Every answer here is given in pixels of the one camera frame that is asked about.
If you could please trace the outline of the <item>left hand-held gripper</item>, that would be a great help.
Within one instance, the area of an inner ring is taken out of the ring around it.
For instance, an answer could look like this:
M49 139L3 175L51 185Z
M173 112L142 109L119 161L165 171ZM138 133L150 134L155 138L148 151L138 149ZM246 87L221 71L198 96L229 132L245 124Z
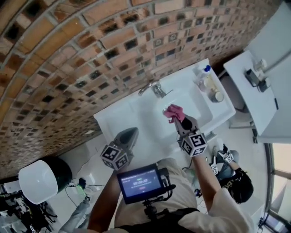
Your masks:
M137 127L127 128L119 132L113 141L106 144L100 154L103 163L115 171L130 164L134 157L132 149L139 135Z

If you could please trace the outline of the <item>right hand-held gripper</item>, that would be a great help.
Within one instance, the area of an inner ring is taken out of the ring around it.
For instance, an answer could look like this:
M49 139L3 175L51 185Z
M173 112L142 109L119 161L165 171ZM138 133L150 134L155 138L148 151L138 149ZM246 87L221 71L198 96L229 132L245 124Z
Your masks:
M183 121L174 118L174 124L178 133L179 147L190 157L202 154L207 148L207 140L204 133L198 127L195 118L185 115Z

